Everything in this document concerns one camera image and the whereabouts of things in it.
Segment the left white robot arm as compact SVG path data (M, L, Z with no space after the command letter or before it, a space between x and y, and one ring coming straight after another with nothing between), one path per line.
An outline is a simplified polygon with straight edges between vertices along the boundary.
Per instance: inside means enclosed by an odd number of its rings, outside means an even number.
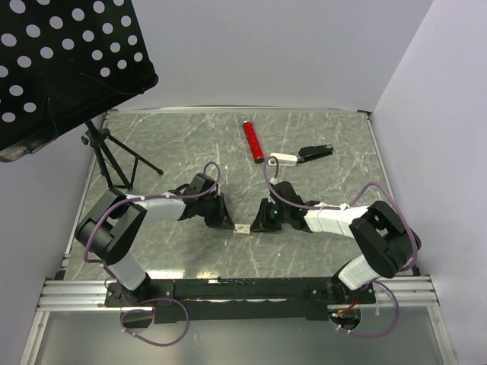
M202 217L209 228L235 228L218 184L204 173L153 199L109 189L78 223L75 239L121 284L123 296L140 306L154 295L149 274L130 252L140 227L193 217Z

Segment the white staple box sleeve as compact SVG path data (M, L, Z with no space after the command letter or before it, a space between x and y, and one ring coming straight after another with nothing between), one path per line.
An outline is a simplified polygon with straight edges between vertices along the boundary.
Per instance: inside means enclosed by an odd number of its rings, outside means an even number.
M234 228L234 233L238 234L250 234L249 224L236 224Z

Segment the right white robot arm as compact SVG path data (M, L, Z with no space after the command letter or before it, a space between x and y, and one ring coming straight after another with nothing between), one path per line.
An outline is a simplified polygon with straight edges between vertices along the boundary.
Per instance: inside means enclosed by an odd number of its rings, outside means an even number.
M361 254L344 264L330 279L329 290L340 303L352 301L360 290L378 278L394 278L411 264L422 246L412 229L384 201L369 206L336 206L304 202L291 183L272 186L262 198L252 232L277 232L283 224L307 233L331 233L353 238Z

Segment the white stapler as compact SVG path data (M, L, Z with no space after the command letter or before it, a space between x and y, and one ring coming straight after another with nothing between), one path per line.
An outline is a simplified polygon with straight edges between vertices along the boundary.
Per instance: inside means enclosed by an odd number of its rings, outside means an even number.
M279 159L280 167L294 167L298 164L298 157L292 154L271 153Z

